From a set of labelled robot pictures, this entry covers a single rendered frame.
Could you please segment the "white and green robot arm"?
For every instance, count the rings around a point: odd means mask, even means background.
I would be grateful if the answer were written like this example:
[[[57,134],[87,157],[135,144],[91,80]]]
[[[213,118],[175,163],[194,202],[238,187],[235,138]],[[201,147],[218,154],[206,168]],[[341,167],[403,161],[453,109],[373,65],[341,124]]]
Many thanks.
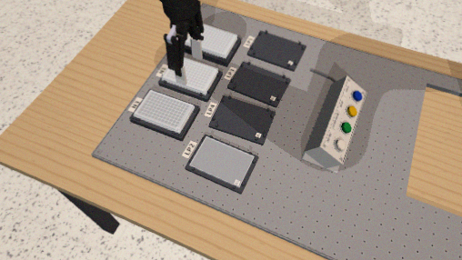
[[[186,5],[191,5],[193,4],[196,0],[159,0],[165,5],[170,5],[170,6],[186,6]]]

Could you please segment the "grey button panel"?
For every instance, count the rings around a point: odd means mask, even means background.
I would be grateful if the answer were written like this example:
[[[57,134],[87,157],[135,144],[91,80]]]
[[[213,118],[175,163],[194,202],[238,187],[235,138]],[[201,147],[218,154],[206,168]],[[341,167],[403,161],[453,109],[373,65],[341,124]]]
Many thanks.
[[[310,71],[334,83],[328,90],[301,159],[337,174],[345,161],[367,92],[348,76],[337,81],[312,68]]]

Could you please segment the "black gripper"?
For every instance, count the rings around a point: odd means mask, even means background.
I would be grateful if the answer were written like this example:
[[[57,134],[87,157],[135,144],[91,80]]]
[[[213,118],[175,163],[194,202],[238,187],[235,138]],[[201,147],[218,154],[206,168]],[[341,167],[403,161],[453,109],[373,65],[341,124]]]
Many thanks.
[[[187,81],[184,66],[184,53],[187,33],[189,33],[191,37],[190,43],[192,57],[200,60],[203,58],[201,41],[204,40],[204,37],[200,34],[204,33],[204,26],[200,10],[200,1],[196,0],[195,3],[183,7],[172,7],[163,3],[162,5],[166,16],[170,20],[171,29],[169,34],[164,34],[164,40],[166,42],[167,66],[168,69],[174,70],[176,82],[186,85]]]

